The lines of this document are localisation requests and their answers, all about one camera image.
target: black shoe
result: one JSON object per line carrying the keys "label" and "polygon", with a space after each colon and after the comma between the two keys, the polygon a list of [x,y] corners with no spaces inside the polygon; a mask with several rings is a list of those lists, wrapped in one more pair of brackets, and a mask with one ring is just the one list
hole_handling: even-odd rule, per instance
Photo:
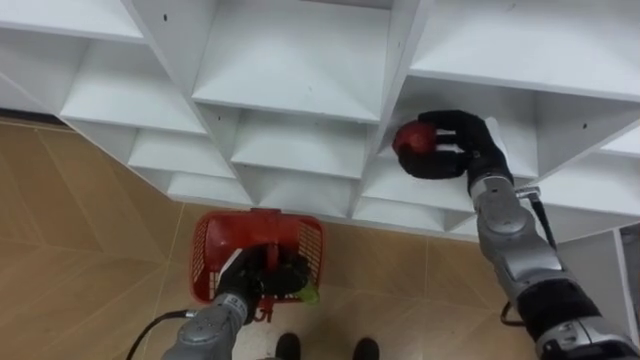
{"label": "black shoe", "polygon": [[353,351],[353,360],[379,360],[380,349],[378,343],[370,338],[360,339]]}
{"label": "black shoe", "polygon": [[278,339],[276,357],[282,360],[300,360],[300,339],[298,335],[286,333]]}

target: wire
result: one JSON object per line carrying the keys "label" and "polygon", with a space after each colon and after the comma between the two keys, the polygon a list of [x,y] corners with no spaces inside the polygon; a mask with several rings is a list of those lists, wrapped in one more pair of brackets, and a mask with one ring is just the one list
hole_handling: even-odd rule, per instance
{"label": "wire", "polygon": [[523,327],[524,326],[523,321],[507,319],[509,310],[511,310],[511,303],[507,301],[507,303],[504,304],[504,307],[502,308],[502,312],[500,313],[500,322],[507,326]]}
{"label": "wire", "polygon": [[142,342],[144,337],[147,336],[149,331],[151,331],[151,329],[153,329],[156,325],[160,324],[161,322],[167,319],[187,318],[188,313],[189,313],[189,310],[170,311],[168,313],[162,314],[157,318],[153,319],[153,321],[151,321],[149,325],[147,325],[142,330],[140,335],[138,335],[138,337],[136,338],[136,341],[133,342],[133,345],[131,345],[131,349],[129,349],[129,353],[127,354],[126,360],[133,359],[133,355],[136,353],[136,350],[138,349],[138,346],[140,346],[140,343]]}
{"label": "wire", "polygon": [[[540,197],[537,193],[531,193],[527,195],[527,199],[531,203],[531,208],[533,212],[536,214],[538,221],[540,221],[540,225],[542,225],[542,229],[544,230],[544,235],[549,242],[549,246],[553,248],[553,250],[558,250],[558,245],[556,243],[556,239],[553,237],[553,232],[551,231],[551,226],[549,225],[549,219],[547,218],[547,213],[544,210],[544,205],[540,200]],[[525,326],[523,321],[517,320],[509,320],[507,319],[507,315],[509,314],[509,310],[511,310],[511,303],[507,301],[502,308],[502,312],[500,313],[500,322],[507,326],[515,326],[522,327]]]}
{"label": "wire", "polygon": [[544,205],[540,200],[540,197],[536,193],[531,193],[527,196],[529,202],[531,203],[531,208],[533,212],[536,213],[538,217],[538,221],[540,221],[540,225],[542,225],[542,229],[544,230],[544,235],[549,242],[549,246],[551,246],[554,250],[558,249],[556,244],[556,239],[553,237],[553,232],[551,231],[551,226],[549,225],[549,219],[547,218],[547,213],[544,211]]}

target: apple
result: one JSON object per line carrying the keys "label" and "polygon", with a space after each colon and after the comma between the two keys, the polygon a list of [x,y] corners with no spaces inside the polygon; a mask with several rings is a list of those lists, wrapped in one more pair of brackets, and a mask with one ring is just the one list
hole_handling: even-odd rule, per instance
{"label": "apple", "polygon": [[436,128],[433,125],[413,120],[408,122],[396,132],[393,139],[393,151],[400,155],[403,145],[409,145],[417,154],[427,154],[436,150]]}

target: wooden floor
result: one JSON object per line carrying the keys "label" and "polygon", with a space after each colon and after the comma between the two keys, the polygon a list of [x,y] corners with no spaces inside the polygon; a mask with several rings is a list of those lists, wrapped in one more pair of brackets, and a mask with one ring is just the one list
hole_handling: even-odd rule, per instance
{"label": "wooden floor", "polygon": [[[165,198],[82,137],[0,124],[0,359],[124,360],[155,315],[193,307],[187,260],[212,210]],[[321,302],[276,307],[245,327],[234,359],[273,353],[285,331],[304,358],[350,359],[360,337],[382,359],[534,359],[498,320],[504,295],[477,245],[326,224]],[[160,359],[181,321],[136,359]]]}

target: red basket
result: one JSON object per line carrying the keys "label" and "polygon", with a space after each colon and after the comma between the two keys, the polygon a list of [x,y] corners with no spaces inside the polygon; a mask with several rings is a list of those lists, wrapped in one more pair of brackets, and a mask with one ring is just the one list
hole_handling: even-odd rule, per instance
{"label": "red basket", "polygon": [[[210,212],[196,225],[191,249],[191,293],[198,301],[209,304],[215,296],[220,270],[236,249],[271,244],[268,267],[278,260],[278,247],[284,246],[309,260],[310,280],[320,284],[324,235],[320,222],[310,216],[282,214],[276,209],[251,209],[248,212]],[[301,300],[295,295],[284,299],[265,296],[258,305],[262,316],[255,321],[271,321],[275,303]]]}

